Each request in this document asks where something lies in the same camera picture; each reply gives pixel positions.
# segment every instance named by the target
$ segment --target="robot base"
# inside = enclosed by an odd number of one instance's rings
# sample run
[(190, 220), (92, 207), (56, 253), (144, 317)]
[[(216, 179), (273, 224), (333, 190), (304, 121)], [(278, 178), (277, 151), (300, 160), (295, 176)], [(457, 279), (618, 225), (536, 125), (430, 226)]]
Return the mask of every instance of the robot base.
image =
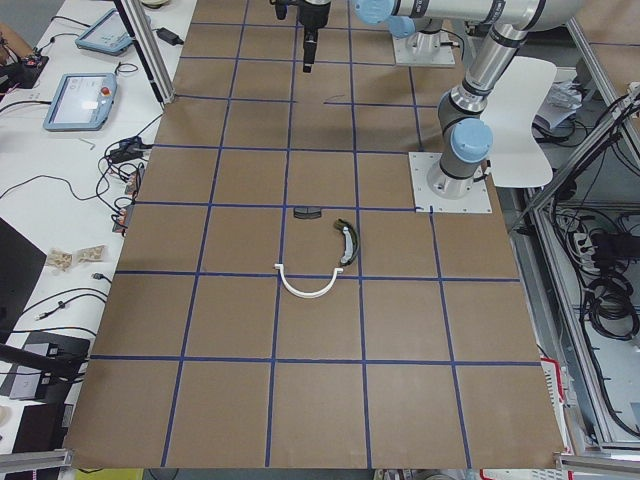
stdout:
[[(409, 153), (413, 200), (418, 213), (491, 213), (491, 202), (484, 180), (473, 183), (462, 198), (451, 200), (435, 193), (428, 184), (431, 167), (440, 161), (440, 153)], [(476, 177), (482, 175), (478, 168)]]
[[(456, 60), (453, 50), (449, 46), (433, 46), (428, 40), (428, 35), (417, 33), (408, 38), (393, 39), (393, 51), (396, 56), (396, 65), (408, 65), (410, 67), (440, 67), (453, 68)], [(440, 32), (440, 42), (448, 43), (449, 35)]]

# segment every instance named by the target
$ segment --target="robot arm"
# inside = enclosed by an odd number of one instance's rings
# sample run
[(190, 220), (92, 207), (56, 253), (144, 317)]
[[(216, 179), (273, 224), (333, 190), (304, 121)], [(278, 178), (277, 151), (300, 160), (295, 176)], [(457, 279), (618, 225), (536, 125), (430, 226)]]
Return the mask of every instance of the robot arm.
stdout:
[(289, 6), (298, 7), (298, 23), (304, 27), (304, 57), (302, 71), (311, 73), (318, 48), (318, 30), (327, 26), (331, 0), (270, 0), (275, 6), (276, 17), (284, 20)]
[(487, 97), (530, 31), (562, 25), (583, 0), (357, 0), (358, 17), (371, 25), (394, 16), (460, 19), (491, 24), (476, 59), (459, 85), (442, 98), (438, 118), (445, 140), (440, 163), (429, 173), (434, 192), (460, 198), (473, 183), (477, 166), (492, 144), (490, 129), (479, 119)]

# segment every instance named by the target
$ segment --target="small black object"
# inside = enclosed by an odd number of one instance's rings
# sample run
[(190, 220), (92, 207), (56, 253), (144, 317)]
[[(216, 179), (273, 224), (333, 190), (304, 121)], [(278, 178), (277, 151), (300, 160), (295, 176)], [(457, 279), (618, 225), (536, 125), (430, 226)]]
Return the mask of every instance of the small black object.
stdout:
[(179, 35), (173, 33), (171, 30), (167, 30), (164, 27), (156, 30), (156, 35), (158, 35), (158, 38), (160, 40), (164, 40), (169, 45), (182, 45), (184, 43)]
[(142, 139), (138, 137), (125, 138), (118, 144), (118, 148), (109, 151), (109, 162), (113, 165), (122, 162), (142, 158), (145, 150), (151, 148), (151, 145), (142, 143)]
[(295, 207), (293, 216), (300, 220), (315, 220), (322, 217), (322, 209), (319, 207)]
[(30, 89), (35, 86), (48, 61), (49, 57), (34, 53), (19, 62), (0, 67), (0, 76), (9, 77), (9, 87), (18, 85), (20, 88)]

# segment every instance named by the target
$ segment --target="cardboard surface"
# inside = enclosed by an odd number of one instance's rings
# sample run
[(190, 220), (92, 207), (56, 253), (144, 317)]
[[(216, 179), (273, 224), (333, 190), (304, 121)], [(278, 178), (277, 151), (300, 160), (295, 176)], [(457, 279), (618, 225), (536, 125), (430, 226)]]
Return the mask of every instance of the cardboard surface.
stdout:
[[(295, 8), (199, 2), (67, 438), (77, 467), (526, 468), (562, 450), (501, 215), (413, 211), (406, 152), (441, 147), (435, 103), (462, 72), (390, 68), (390, 36), (348, 3), (303, 75)], [(324, 286), (338, 218), (361, 253), (326, 296), (292, 296), (274, 263)]]

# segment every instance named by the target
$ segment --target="electronic device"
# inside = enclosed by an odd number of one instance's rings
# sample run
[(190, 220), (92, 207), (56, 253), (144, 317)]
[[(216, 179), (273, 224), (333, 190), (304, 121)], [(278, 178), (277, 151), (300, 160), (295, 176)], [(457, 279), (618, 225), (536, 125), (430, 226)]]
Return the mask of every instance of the electronic device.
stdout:
[(0, 343), (22, 315), (45, 259), (44, 252), (0, 218)]
[[(61, 402), (24, 407), (13, 453), (49, 452), (62, 448), (73, 407)], [(9, 473), (6, 480), (57, 480), (59, 468)]]
[(19, 62), (0, 66), (0, 77), (9, 77), (9, 87), (33, 88), (49, 62), (49, 57), (34, 53)]
[(44, 119), (45, 130), (99, 130), (109, 116), (116, 90), (113, 73), (63, 75)]
[(105, 13), (76, 39), (76, 46), (107, 55), (120, 55), (132, 40), (115, 8)]

